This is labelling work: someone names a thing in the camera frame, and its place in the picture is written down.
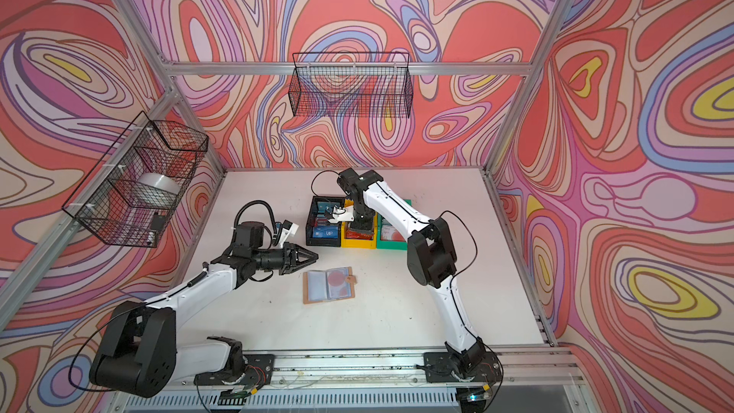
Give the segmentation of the blue VIP card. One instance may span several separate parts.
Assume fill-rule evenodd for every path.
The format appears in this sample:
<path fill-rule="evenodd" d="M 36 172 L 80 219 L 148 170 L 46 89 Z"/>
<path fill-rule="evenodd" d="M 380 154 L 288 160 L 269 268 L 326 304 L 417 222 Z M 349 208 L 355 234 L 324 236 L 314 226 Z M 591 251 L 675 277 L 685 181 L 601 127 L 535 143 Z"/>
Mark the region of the blue VIP card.
<path fill-rule="evenodd" d="M 337 226 L 319 226 L 312 230 L 313 239 L 338 239 L 339 228 Z"/>

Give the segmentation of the tan card holder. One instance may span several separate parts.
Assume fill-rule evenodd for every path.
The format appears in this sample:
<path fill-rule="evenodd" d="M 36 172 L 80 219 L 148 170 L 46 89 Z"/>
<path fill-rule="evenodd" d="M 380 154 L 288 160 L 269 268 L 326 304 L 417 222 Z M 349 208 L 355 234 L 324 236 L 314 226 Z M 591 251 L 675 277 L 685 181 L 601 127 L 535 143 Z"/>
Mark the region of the tan card holder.
<path fill-rule="evenodd" d="M 356 297 L 357 277 L 351 267 L 307 271 L 303 275 L 303 303 L 317 304 Z"/>

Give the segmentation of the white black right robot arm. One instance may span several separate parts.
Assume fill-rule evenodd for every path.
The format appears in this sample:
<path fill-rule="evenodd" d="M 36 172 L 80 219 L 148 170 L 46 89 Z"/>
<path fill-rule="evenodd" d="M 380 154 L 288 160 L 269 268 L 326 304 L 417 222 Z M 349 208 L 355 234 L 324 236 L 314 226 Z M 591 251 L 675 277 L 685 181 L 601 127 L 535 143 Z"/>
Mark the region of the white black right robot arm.
<path fill-rule="evenodd" d="M 457 252 L 449 224 L 430 218 L 399 197 L 375 170 L 363 174 L 353 168 L 338 173 L 338 186 L 352 202 L 359 229 L 375 215 L 386 220 L 406 241 L 406 265 L 413 279 L 427 287 L 445 327 L 449 366 L 460 380 L 472 378 L 485 359 L 487 346 L 476 335 L 458 292 Z"/>

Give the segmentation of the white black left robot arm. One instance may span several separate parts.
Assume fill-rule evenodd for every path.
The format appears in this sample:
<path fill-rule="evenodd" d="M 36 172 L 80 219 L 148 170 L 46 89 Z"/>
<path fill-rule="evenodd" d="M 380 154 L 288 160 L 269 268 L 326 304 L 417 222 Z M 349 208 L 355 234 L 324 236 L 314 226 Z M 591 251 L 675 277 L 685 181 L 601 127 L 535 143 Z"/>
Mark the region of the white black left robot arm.
<path fill-rule="evenodd" d="M 291 275 L 317 262 L 318 255 L 289 241 L 291 225 L 274 239 L 261 223 L 233 230 L 231 244 L 200 273 L 174 289 L 141 303 L 126 301 L 112 313 L 88 380 L 96 386 L 151 398 L 170 382 L 212 377 L 222 384 L 244 378 L 243 344 L 214 336 L 181 345 L 178 332 L 214 301 L 252 281 L 258 272 Z"/>

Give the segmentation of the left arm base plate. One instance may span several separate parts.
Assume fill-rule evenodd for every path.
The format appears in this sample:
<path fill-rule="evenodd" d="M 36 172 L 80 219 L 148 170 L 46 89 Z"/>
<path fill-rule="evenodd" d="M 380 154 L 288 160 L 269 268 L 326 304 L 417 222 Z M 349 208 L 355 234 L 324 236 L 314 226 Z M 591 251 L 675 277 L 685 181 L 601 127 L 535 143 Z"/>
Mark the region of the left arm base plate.
<path fill-rule="evenodd" d="M 241 361 L 228 361 L 216 372 L 204 372 L 194 378 L 200 386 L 243 386 L 262 388 L 273 378 L 275 355 L 244 353 Z"/>

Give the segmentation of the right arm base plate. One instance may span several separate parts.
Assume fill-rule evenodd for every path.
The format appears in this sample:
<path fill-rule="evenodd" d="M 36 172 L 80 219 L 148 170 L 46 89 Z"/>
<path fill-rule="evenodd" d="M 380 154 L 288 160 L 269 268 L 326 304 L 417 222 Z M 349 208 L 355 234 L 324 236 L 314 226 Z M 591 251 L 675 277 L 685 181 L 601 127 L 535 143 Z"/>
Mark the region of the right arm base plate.
<path fill-rule="evenodd" d="M 424 371 L 430 384 L 450 382 L 481 382 L 495 385 L 504 380 L 504 368 L 493 352 L 483 351 L 473 356 L 449 351 L 425 352 L 418 369 Z"/>

